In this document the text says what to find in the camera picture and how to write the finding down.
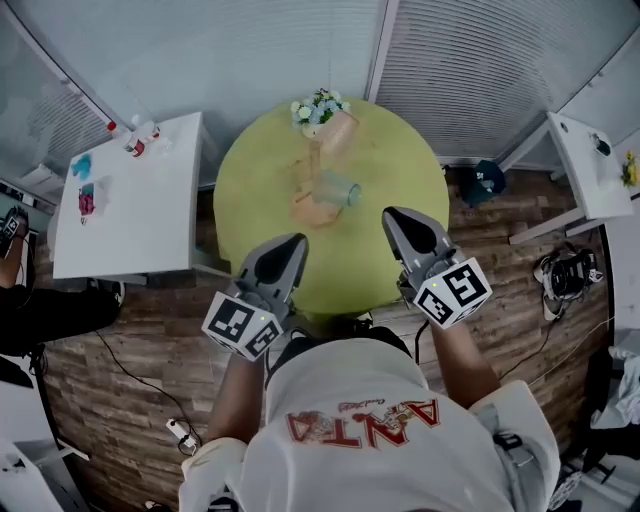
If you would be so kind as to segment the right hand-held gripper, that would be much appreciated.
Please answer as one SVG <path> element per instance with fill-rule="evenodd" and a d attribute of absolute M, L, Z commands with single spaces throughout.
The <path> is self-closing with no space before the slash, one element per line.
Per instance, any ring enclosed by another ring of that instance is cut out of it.
<path fill-rule="evenodd" d="M 447 232 L 434 218 L 407 207 L 386 207 L 382 226 L 395 259 L 414 270 L 400 285 L 403 297 L 434 325 L 448 329 L 458 324 L 492 295 L 477 259 L 464 258 L 460 251 L 420 267 L 423 257 L 451 251 Z"/>

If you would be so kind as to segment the wooden cup tree stand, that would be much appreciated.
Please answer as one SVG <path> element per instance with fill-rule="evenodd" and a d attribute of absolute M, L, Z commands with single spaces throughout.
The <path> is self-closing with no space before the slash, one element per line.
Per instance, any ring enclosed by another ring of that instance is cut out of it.
<path fill-rule="evenodd" d="M 322 170 L 330 169 L 322 167 L 320 143 L 311 141 L 308 155 L 292 166 L 294 193 L 291 201 L 292 218 L 311 228 L 333 224 L 345 208 L 319 200 L 316 189 Z"/>

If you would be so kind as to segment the green glass cup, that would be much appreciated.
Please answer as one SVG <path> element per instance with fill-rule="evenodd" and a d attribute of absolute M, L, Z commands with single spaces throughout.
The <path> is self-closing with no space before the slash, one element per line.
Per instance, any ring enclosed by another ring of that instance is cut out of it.
<path fill-rule="evenodd" d="M 342 174 L 322 170 L 316 189 L 319 200 L 340 207 L 354 207 L 358 204 L 361 186 Z"/>

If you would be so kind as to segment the orange glass cup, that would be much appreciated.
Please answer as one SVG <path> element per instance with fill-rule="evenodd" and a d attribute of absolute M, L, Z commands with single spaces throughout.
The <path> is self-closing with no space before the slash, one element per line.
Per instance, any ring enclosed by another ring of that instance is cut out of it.
<path fill-rule="evenodd" d="M 359 121 L 351 114 L 337 111 L 324 123 L 315 136 L 320 143 L 321 152 L 334 155 L 344 150 L 352 141 Z"/>

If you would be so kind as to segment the person's left forearm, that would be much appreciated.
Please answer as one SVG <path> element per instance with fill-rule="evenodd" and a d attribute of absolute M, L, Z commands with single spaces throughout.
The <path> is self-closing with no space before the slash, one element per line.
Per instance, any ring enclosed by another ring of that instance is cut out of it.
<path fill-rule="evenodd" d="M 250 443 L 260 428 L 264 370 L 264 356 L 256 361 L 230 357 L 211 411 L 208 441 L 233 438 Z"/>

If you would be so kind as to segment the yellow-green round tablecloth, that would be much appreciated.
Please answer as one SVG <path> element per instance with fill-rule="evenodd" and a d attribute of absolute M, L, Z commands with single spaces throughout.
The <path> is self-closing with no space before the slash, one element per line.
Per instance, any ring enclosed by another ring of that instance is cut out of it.
<path fill-rule="evenodd" d="M 240 134 L 215 185 L 218 245 L 234 272 L 265 241 L 296 232 L 307 236 L 309 254 L 293 300 L 309 314 L 355 313 L 399 298 L 401 267 L 382 228 L 384 208 L 412 208 L 442 225 L 449 220 L 444 174 L 424 139 L 378 105 L 354 99 L 351 111 L 359 126 L 338 171 L 361 186 L 362 196 L 332 224 L 309 227 L 291 213 L 297 178 L 308 166 L 309 141 L 293 128 L 286 104 Z"/>

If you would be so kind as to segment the dark teal trash bin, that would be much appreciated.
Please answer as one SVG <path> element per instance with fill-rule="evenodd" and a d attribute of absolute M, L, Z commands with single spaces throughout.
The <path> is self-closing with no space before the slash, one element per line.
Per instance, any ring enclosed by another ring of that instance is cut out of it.
<path fill-rule="evenodd" d="M 506 188 L 505 173 L 493 161 L 481 160 L 460 177 L 460 196 L 470 207 L 476 207 L 500 195 Z"/>

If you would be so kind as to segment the large white table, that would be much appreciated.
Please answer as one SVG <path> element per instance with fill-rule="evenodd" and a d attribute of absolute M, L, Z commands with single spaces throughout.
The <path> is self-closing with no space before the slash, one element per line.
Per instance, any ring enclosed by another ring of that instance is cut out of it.
<path fill-rule="evenodd" d="M 153 273 L 200 270 L 228 276 L 220 258 L 196 245 L 197 191 L 207 132 L 200 112 L 160 123 L 167 154 L 151 143 L 139 157 L 115 140 L 94 147 L 91 175 L 67 174 L 58 208 L 53 253 L 56 280 L 96 277 L 143 284 Z M 80 222 L 78 190 L 109 176 L 103 217 Z"/>

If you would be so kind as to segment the black and white headset rig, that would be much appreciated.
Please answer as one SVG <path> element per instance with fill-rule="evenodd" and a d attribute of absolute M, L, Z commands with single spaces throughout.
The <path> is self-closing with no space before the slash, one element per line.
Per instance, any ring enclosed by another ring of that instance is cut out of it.
<path fill-rule="evenodd" d="M 568 245 L 542 258 L 533 270 L 534 279 L 542 286 L 544 319 L 556 322 L 569 304 L 603 279 L 595 253 L 588 248 L 577 250 Z"/>

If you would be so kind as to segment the white power strip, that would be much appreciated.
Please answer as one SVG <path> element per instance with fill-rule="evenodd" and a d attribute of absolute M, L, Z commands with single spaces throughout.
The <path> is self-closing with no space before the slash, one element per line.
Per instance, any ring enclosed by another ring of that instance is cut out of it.
<path fill-rule="evenodd" d="M 178 440 L 180 446 L 193 449 L 198 445 L 194 430 L 185 420 L 169 418 L 166 422 L 166 428 Z"/>

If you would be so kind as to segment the small white table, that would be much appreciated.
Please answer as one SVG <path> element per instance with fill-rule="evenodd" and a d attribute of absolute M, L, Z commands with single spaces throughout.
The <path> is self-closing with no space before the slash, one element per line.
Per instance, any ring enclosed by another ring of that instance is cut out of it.
<path fill-rule="evenodd" d="M 596 133 L 611 147 L 611 154 L 603 157 L 592 144 L 590 134 Z M 576 207 L 546 222 L 515 234 L 511 245 L 519 245 L 580 221 L 577 228 L 566 231 L 567 236 L 579 234 L 602 225 L 609 218 L 630 216 L 634 213 L 631 196 L 621 180 L 621 165 L 607 135 L 561 114 L 548 112 L 546 120 L 519 146 L 502 159 L 502 171 L 511 169 L 523 157 L 549 136 L 562 163 L 556 178 L 567 176 L 576 201 Z"/>

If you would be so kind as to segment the clear cap plastic bottle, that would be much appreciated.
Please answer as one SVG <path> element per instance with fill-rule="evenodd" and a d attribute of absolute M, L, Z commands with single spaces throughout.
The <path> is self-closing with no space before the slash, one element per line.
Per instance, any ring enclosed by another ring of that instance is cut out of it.
<path fill-rule="evenodd" d="M 148 144 L 159 138 L 159 125 L 148 116 L 135 114 L 131 118 L 131 123 L 135 128 L 134 135 L 143 143 Z"/>

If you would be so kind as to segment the white box with pink contents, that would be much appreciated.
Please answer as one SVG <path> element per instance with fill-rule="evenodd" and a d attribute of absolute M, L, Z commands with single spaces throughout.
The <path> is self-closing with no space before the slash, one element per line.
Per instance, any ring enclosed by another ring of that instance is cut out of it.
<path fill-rule="evenodd" d="M 78 210 L 80 222 L 86 225 L 89 221 L 104 216 L 110 203 L 109 192 L 111 178 L 109 176 L 83 183 L 78 190 Z"/>

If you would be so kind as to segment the person's white printed shirt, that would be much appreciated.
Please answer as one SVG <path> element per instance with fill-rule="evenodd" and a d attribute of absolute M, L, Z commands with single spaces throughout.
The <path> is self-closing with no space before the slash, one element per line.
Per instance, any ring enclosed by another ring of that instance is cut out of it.
<path fill-rule="evenodd" d="M 311 349 L 266 389 L 265 426 L 184 462 L 180 512 L 224 491 L 243 512 L 546 512 L 560 469 L 528 386 L 465 409 L 415 362 L 372 339 Z"/>

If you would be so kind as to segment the yellow flowers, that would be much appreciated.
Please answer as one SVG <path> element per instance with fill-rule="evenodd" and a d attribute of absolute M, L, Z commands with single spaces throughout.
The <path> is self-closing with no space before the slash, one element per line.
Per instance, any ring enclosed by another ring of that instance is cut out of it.
<path fill-rule="evenodd" d="M 626 153 L 622 166 L 621 180 L 626 187 L 637 186 L 640 182 L 640 171 L 638 170 L 637 158 L 632 151 L 628 151 Z"/>

